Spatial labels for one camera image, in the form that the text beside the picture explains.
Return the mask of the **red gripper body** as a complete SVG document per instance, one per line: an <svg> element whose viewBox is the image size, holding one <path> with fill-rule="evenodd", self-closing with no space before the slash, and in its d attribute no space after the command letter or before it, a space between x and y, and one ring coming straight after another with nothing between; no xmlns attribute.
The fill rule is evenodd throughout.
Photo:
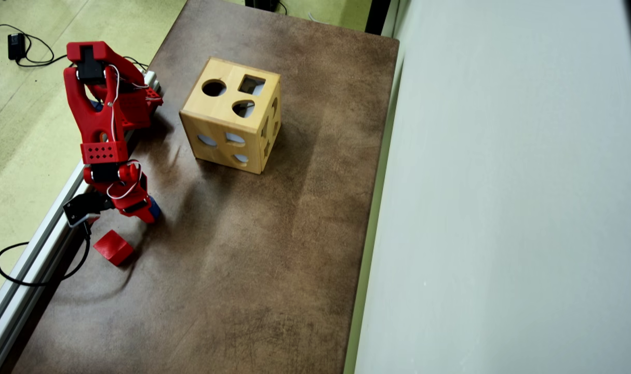
<svg viewBox="0 0 631 374"><path fill-rule="evenodd" d="M107 195L121 215L152 215L152 198L147 193L147 177L142 173L138 182L113 182Z"/></svg>

